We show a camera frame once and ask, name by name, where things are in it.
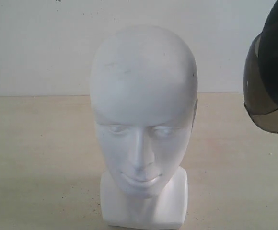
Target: helmet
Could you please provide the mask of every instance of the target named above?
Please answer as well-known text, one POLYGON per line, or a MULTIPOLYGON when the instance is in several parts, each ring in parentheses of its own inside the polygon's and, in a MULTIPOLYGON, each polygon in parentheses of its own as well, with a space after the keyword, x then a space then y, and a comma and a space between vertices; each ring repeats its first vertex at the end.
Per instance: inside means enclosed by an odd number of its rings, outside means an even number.
POLYGON ((249 48, 243 95, 252 121, 262 130, 278 133, 278 0, 249 48))

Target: mannequin forehead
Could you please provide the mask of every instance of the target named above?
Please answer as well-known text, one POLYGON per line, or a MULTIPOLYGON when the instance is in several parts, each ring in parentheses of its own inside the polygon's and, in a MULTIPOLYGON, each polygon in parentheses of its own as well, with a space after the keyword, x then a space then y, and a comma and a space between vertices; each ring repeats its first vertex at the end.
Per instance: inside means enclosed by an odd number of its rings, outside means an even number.
POLYGON ((115 123, 176 119, 194 107, 197 98, 195 59, 172 32, 152 26, 127 28, 98 49, 90 95, 96 116, 115 123))

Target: white mannequin head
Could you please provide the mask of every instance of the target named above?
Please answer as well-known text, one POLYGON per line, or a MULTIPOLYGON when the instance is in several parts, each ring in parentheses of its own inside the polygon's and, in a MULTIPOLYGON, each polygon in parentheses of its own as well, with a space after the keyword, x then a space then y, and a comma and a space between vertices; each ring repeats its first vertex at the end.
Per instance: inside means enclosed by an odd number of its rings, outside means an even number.
POLYGON ((157 196, 184 157, 196 113, 197 67, 186 43, 156 26, 119 31, 95 55, 90 96, 116 185, 157 196))

